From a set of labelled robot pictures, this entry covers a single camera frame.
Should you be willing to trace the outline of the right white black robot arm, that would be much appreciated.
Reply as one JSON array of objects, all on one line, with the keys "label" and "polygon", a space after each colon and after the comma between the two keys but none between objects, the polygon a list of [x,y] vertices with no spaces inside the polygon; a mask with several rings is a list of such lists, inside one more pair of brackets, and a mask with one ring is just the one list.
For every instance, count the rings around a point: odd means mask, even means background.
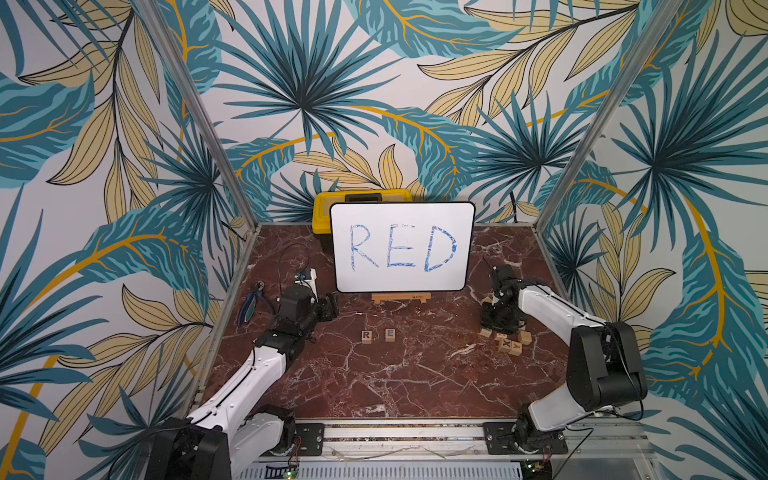
[{"label": "right white black robot arm", "polygon": [[568,426],[598,411],[640,404],[647,379],[634,329],[595,317],[508,265],[493,266],[493,294],[482,303],[480,324],[510,340],[532,317],[568,347],[566,377],[545,397],[522,407],[512,423],[486,423],[491,455],[563,454]]}]

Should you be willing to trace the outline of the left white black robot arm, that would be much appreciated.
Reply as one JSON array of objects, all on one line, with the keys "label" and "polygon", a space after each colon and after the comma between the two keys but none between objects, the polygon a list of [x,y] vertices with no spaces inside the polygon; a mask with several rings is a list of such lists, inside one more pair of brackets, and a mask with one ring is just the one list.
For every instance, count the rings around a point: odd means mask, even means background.
[{"label": "left white black robot arm", "polygon": [[335,294],[319,296],[307,283],[288,287],[241,367],[185,419],[169,419],[154,435],[144,477],[233,479],[265,454],[298,453],[294,413],[256,404],[296,361],[317,324],[338,313]]}]

